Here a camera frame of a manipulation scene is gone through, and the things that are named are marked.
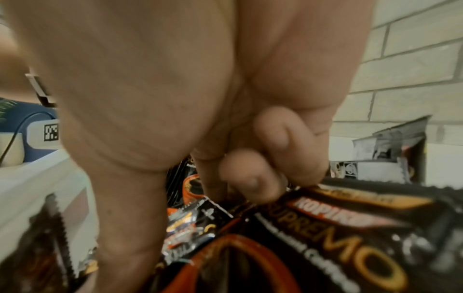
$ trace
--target black cable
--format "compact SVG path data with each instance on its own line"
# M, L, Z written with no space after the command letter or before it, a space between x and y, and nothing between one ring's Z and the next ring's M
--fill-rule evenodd
M6 157L6 154L8 153L8 151L10 150L11 146L13 145L13 142L14 142L14 139L16 138L16 136L18 135L19 131L21 130L21 127L23 126L23 124L31 117L35 116L35 115L38 115L38 114L46 114L48 116L51 117L51 119L56 119L53 115L51 115L50 113L48 112L35 112L35 113L32 113L32 114L29 114L28 116L26 116L22 121L21 123L18 125L18 127L16 128L16 130L14 131L13 133L13 137L11 137L10 139L10 142L8 143L8 145L6 146L6 149L5 151L3 152L3 154L1 154L0 156L0 167L3 163L3 160L5 159Z

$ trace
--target white device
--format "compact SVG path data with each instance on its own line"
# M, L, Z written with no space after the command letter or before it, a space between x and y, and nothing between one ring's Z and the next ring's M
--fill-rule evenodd
M29 124L27 127L27 144L34 149L62 149L59 139L59 120L43 120Z

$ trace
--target blue background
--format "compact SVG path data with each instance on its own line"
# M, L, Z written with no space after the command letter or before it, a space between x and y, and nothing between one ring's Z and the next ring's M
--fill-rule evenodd
M53 117L56 116L56 111L51 108L46 108L39 104L31 104L31 103L24 103L24 102L16 102L17 104L6 111L6 113L2 116L5 120L0 121L0 132L14 132L21 121L28 116L29 114L36 113L36 112L48 112ZM24 162L32 162L41 157L48 155L49 153L54 152L54 150L36 150L31 148L27 144L27 137L26 131L29 124L35 121L42 121L42 120L49 120L51 119L46 114L37 114L33 117L30 117L21 127L19 131L23 136L24 142Z

